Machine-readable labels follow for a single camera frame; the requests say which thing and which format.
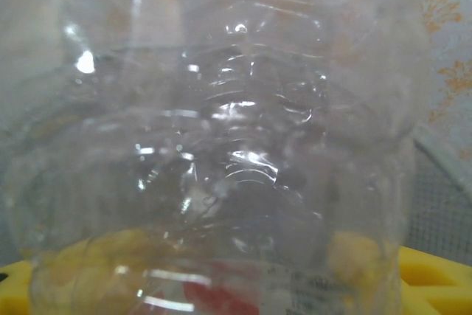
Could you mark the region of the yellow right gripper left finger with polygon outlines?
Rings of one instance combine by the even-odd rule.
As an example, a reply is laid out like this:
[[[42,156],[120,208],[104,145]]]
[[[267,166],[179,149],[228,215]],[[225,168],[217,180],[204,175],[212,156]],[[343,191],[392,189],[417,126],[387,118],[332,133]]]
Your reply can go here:
[[[86,238],[1,268],[2,314],[171,314],[177,246],[143,231]]]

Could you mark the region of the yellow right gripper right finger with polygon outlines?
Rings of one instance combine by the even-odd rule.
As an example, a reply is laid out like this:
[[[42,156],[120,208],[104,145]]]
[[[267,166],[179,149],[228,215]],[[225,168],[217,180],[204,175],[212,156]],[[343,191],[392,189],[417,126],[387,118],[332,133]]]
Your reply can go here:
[[[349,314],[471,313],[471,267],[461,263],[336,232],[330,268],[354,292],[342,298]]]

